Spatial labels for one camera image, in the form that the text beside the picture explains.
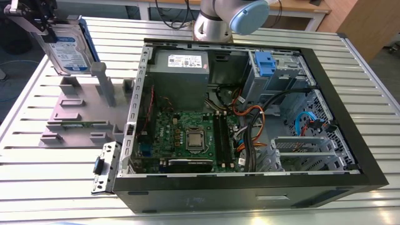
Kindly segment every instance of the red wire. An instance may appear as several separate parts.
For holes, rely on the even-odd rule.
[[[152,87],[151,87],[151,101],[150,101],[150,108],[148,108],[148,114],[147,114],[147,117],[146,117],[146,122],[144,122],[144,125],[143,125],[143,129],[142,129],[140,133],[136,134],[136,136],[139,136],[142,134],[142,132],[144,131],[144,129],[147,127],[147,124],[150,122],[150,116],[151,116],[151,109],[152,109],[154,100],[155,100],[155,85],[152,85]]]
[[[306,124],[306,126],[303,127],[303,129],[302,129],[300,136],[304,136],[304,135],[306,135],[306,131],[307,131],[307,124]]]

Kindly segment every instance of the circuit board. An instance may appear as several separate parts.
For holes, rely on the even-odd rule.
[[[238,124],[236,116],[227,116],[228,129],[232,134],[232,129]],[[187,150],[187,132],[191,129],[198,129],[204,134],[204,149],[199,152]],[[234,156],[234,143],[230,142],[231,157]],[[143,153],[144,167],[148,173],[155,173],[158,170],[163,172],[158,167],[155,159],[170,158],[187,158],[187,159],[208,159],[214,161],[214,172],[235,172],[236,166],[231,168],[231,165],[226,167],[218,165],[216,161],[216,146],[214,135],[214,115],[212,113],[200,112],[160,112],[156,119],[156,134],[155,142],[152,146],[140,145]]]

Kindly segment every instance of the hard drive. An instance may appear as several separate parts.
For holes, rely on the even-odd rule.
[[[46,43],[43,36],[35,38],[50,57],[59,75],[91,74],[91,64],[100,61],[84,19],[71,15],[66,20],[54,20],[51,27],[56,43]]]

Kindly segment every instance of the expansion slot bracket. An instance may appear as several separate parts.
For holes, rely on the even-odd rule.
[[[112,187],[120,159],[120,144],[110,142],[103,145],[96,159],[92,195],[114,195]]]

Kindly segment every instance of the slotted metal surface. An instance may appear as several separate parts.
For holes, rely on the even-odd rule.
[[[103,18],[87,18],[87,22],[115,83],[136,76],[144,38],[191,40],[190,28],[174,31],[160,22]],[[187,224],[188,220],[194,224],[400,224],[399,106],[351,44],[336,34],[272,29],[235,36],[235,42],[315,49],[390,185],[311,210],[135,215],[116,197],[91,196],[92,167],[100,149],[38,148],[62,80],[44,57],[0,127],[2,222],[118,218],[144,224]],[[79,80],[96,83],[90,75],[79,76]]]

